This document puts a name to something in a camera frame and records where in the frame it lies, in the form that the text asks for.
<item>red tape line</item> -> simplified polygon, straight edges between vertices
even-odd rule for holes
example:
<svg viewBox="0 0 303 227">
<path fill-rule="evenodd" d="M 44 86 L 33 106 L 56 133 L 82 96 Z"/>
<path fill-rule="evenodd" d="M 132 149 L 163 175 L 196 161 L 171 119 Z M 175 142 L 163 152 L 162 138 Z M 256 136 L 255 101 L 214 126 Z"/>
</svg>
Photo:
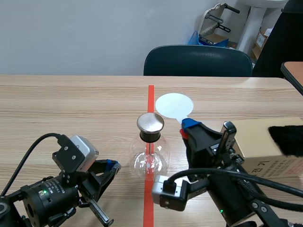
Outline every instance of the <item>red tape line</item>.
<svg viewBox="0 0 303 227">
<path fill-rule="evenodd" d="M 147 112 L 154 112 L 155 86 L 148 86 L 148 103 Z M 153 153 L 153 144 L 151 144 L 151 154 Z M 146 152 L 149 152 L 149 145 L 146 144 Z M 145 174 L 144 181 L 144 211 L 143 211 L 143 227 L 153 227 L 153 202 L 152 202 L 152 185 L 153 173 Z"/>
</svg>

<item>white paper disc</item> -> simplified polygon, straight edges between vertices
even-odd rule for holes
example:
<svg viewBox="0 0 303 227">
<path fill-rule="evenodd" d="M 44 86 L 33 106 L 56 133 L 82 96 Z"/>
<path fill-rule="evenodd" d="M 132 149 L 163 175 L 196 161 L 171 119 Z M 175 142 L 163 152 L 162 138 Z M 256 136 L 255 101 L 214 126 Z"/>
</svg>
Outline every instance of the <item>white paper disc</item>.
<svg viewBox="0 0 303 227">
<path fill-rule="evenodd" d="M 193 111 L 193 101 L 179 93 L 168 93 L 156 101 L 156 110 L 164 117 L 177 119 L 179 123 Z"/>
</svg>

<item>glass bottle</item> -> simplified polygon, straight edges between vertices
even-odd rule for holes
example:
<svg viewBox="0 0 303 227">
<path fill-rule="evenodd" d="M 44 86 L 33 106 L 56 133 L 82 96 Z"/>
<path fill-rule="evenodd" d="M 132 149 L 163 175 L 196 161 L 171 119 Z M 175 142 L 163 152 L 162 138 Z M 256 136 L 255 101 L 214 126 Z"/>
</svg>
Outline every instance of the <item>glass bottle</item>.
<svg viewBox="0 0 303 227">
<path fill-rule="evenodd" d="M 130 169 L 136 175 L 153 180 L 154 175 L 165 175 L 169 167 L 170 150 L 160 131 L 163 118 L 155 113 L 144 113 L 137 120 L 140 130 L 130 145 Z"/>
</svg>

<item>silver lid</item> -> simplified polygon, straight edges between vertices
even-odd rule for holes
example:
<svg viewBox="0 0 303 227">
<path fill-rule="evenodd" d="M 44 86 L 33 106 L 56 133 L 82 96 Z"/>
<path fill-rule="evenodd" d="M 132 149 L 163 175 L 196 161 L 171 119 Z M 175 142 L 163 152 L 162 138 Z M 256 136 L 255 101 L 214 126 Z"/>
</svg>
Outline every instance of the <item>silver lid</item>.
<svg viewBox="0 0 303 227">
<path fill-rule="evenodd" d="M 164 120 L 159 114 L 144 113 L 138 118 L 137 126 L 147 134 L 155 134 L 163 129 Z"/>
</svg>

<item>black chair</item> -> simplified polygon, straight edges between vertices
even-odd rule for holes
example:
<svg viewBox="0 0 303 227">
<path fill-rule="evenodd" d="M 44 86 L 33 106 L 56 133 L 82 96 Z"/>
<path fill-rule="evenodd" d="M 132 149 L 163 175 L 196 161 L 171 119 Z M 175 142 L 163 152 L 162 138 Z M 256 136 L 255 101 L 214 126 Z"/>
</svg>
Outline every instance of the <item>black chair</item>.
<svg viewBox="0 0 303 227">
<path fill-rule="evenodd" d="M 213 46 L 174 45 L 153 49 L 146 57 L 145 76 L 251 77 L 244 52 Z"/>
</svg>

